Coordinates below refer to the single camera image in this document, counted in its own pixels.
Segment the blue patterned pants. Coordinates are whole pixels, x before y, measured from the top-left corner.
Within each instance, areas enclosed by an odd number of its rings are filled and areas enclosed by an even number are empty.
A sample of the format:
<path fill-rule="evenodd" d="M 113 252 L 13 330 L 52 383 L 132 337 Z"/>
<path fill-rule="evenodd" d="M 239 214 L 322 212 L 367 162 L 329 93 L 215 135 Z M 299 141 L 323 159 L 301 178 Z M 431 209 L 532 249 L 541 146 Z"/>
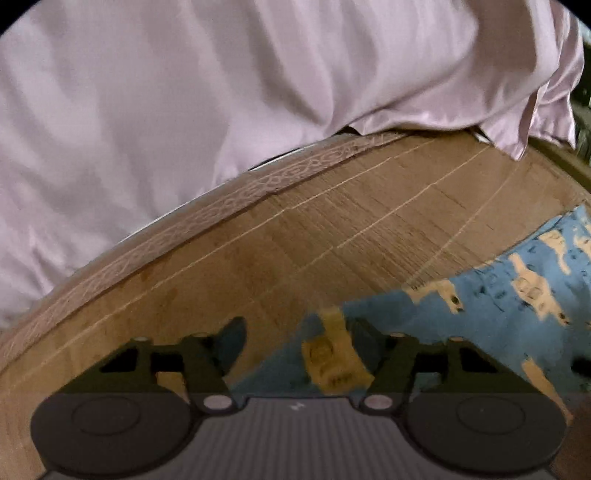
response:
<path fill-rule="evenodd" d="M 279 351 L 232 386 L 235 395 L 342 395 L 374 377 L 355 349 L 353 325 L 433 344 L 466 339 L 532 383 L 566 415 L 590 391 L 571 364 L 590 357 L 590 217 L 557 216 L 473 270 L 420 287 L 346 302 L 312 314 Z"/>

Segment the brown bamboo bed mat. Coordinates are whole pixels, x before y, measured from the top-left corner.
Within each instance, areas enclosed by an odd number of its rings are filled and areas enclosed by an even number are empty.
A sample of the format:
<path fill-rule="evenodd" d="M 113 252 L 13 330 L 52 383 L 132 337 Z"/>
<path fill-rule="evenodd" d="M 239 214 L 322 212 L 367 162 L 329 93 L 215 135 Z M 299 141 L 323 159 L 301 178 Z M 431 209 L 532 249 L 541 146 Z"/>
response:
<path fill-rule="evenodd" d="M 530 147 L 514 161 L 467 133 L 342 135 L 249 172 L 125 241 L 1 337 L 1 475 L 44 468 L 38 403 L 134 336 L 171 343 L 249 323 L 242 377 L 301 318 L 484 264 L 588 204 Z"/>

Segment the pink satin blanket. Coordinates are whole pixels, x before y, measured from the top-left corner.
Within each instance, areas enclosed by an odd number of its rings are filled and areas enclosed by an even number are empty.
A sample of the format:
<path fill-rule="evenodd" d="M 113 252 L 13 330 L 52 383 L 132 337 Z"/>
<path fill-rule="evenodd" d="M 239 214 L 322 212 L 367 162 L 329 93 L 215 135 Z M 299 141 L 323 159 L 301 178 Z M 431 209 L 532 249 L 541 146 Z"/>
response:
<path fill-rule="evenodd" d="M 1 36 L 1 326 L 114 245 L 352 128 L 574 140 L 556 1 L 41 1 Z"/>

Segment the wooden bed frame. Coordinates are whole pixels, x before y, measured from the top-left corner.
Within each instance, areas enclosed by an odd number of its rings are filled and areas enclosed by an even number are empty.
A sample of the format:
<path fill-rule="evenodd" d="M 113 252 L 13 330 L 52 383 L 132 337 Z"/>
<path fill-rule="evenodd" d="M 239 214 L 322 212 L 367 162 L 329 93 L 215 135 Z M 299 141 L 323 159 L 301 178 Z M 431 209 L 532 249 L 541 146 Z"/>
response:
<path fill-rule="evenodd" d="M 529 144 L 570 175 L 587 192 L 591 192 L 590 166 L 571 150 L 537 138 L 531 138 Z"/>

